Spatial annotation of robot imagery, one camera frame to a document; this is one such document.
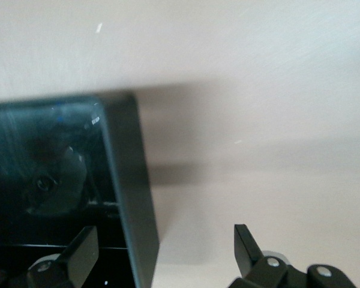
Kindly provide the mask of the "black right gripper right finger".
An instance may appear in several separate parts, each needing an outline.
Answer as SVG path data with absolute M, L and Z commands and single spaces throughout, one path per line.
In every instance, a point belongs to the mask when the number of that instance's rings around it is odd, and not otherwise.
M 301 272 L 277 256 L 266 256 L 249 228 L 234 225 L 234 254 L 241 273 L 230 287 L 355 287 L 340 269 L 314 264 Z

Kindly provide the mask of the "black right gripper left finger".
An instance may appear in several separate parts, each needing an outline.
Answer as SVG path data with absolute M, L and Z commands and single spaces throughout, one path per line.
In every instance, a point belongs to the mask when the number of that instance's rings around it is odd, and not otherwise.
M 82 287 L 98 257 L 97 228 L 86 226 L 63 252 L 44 256 L 28 268 L 28 287 Z

